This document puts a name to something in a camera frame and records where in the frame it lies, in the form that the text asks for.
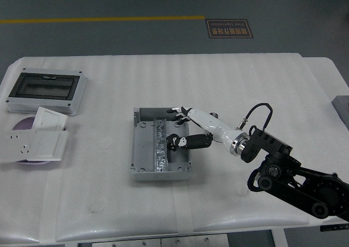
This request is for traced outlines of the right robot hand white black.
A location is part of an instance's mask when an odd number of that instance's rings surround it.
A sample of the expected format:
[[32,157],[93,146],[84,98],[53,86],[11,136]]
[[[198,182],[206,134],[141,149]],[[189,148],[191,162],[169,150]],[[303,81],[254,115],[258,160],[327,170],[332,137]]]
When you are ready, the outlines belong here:
[[176,115],[177,125],[192,121],[206,131],[213,141],[223,143],[232,155],[239,155],[242,151],[239,146],[248,140],[248,135],[241,128],[231,128],[213,115],[199,109],[174,107],[166,112]]

